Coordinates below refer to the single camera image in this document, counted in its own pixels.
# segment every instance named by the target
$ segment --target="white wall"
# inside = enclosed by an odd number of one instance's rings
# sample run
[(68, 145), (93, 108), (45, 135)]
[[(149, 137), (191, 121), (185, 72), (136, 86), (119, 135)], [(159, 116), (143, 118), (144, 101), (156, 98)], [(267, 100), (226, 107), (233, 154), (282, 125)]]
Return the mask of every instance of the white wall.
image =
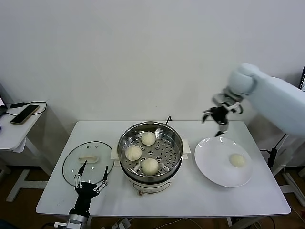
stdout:
[[(0, 82), (14, 101), (47, 101), (44, 131), (53, 135), (53, 119), (68, 133), (78, 120), (198, 120), (242, 62), (300, 77), (304, 7), (303, 0), (0, 1)], [(248, 123), (256, 113), (244, 106), (232, 118)], [(54, 160), (58, 151), (50, 151)]]

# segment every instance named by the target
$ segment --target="table leg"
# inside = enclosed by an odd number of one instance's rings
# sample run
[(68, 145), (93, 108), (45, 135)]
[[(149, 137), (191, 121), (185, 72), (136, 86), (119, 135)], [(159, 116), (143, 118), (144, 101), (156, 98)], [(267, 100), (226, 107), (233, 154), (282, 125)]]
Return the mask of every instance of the table leg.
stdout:
[(232, 226), (230, 226), (230, 229), (245, 229), (246, 227), (249, 227), (250, 225), (254, 224), (255, 222), (261, 220), (264, 216), (259, 217), (244, 217), (237, 223), (234, 223)]
[(5, 163), (0, 160), (0, 169), (6, 174), (10, 174), (11, 170), (5, 165)]
[(288, 185), (281, 185), (281, 191), (285, 193), (294, 193), (300, 204), (305, 207), (305, 196), (299, 186), (296, 184), (295, 180), (289, 173), (283, 173), (282, 176), (284, 177), (285, 181)]
[(51, 176), (54, 169), (53, 165), (48, 161), (48, 159), (36, 148), (36, 146), (26, 137), (25, 146), (37, 157), (39, 166), (43, 171)]
[(10, 174), (11, 170), (5, 165), (5, 163), (0, 160), (0, 182), (5, 177), (5, 175)]
[(304, 177), (305, 176), (305, 168), (303, 168), (299, 173), (300, 177)]
[(15, 183), (14, 187), (10, 191), (8, 197), (6, 198), (7, 202), (13, 202), (16, 196), (19, 193), (21, 188), (41, 188), (44, 189), (47, 185), (47, 181), (30, 181), (25, 180), (29, 174), (30, 170), (25, 169), (22, 171), (21, 175), (19, 176), (17, 182)]
[(227, 222), (228, 222), (228, 226), (229, 227), (232, 226), (233, 224), (232, 224), (231, 217), (227, 217), (226, 219), (227, 219)]
[(86, 229), (90, 229), (91, 228), (91, 221), (92, 221), (92, 216), (89, 216), (88, 220), (87, 220), (87, 224), (86, 224)]

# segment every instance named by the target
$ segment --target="wooden floor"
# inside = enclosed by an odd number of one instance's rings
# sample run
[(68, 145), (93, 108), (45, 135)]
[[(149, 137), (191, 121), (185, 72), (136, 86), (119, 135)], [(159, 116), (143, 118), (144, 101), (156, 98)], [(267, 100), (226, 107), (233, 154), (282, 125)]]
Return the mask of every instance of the wooden floor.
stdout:
[[(37, 214), (36, 205), (42, 195), (43, 190), (22, 189), (14, 202), (6, 202), (9, 194), (18, 176), (22, 172), (19, 167), (12, 167), (12, 173), (4, 178), (0, 184), (0, 219), (5, 220), (20, 229), (40, 229), (47, 222), (63, 222), (63, 219), (55, 216), (46, 216)], [(297, 175), (297, 171), (289, 170), (300, 189), (305, 193), (305, 181)], [(28, 180), (48, 180), (48, 176), (40, 169), (33, 169), (30, 172)], [(284, 185), (285, 181), (279, 174), (276, 176), (279, 185)], [(301, 215), (305, 208), (300, 206), (294, 194), (285, 194), (288, 203)], [(305, 229), (305, 224), (292, 210), (289, 215), (272, 217), (275, 221), (276, 229)], [(226, 229), (228, 228), (225, 218), (192, 218), (203, 229)], [(119, 218), (93, 218), (91, 228), (100, 229), (102, 226), (111, 227)], [(171, 223), (178, 219), (167, 218), (141, 218), (133, 219), (131, 229), (154, 229), (165, 223)], [(265, 217), (261, 221), (263, 229), (272, 229), (273, 223), (270, 217)], [(177, 223), (162, 227), (163, 229), (198, 229), (199, 227), (186, 219)]]

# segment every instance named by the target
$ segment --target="robotic arm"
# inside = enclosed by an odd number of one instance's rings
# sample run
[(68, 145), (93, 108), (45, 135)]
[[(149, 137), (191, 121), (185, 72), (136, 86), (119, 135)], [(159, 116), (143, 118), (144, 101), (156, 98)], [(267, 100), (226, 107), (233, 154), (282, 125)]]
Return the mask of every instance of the robotic arm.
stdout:
[(219, 125), (216, 136), (224, 134), (228, 129), (227, 114), (237, 113), (239, 108), (242, 112), (240, 102), (244, 98), (283, 132), (305, 137), (305, 93), (246, 63), (233, 71), (228, 86), (213, 96), (212, 101), (217, 107), (204, 112), (203, 122), (211, 116)]
[(69, 212), (69, 219), (67, 223), (55, 223), (55, 228), (61, 229), (83, 229), (86, 227), (89, 218), (89, 207), (93, 197), (99, 195), (100, 191), (108, 185), (108, 166), (100, 184), (92, 184), (81, 181), (81, 176), (84, 172), (88, 161), (81, 166), (78, 174), (74, 175), (75, 191), (78, 194), (74, 208)]

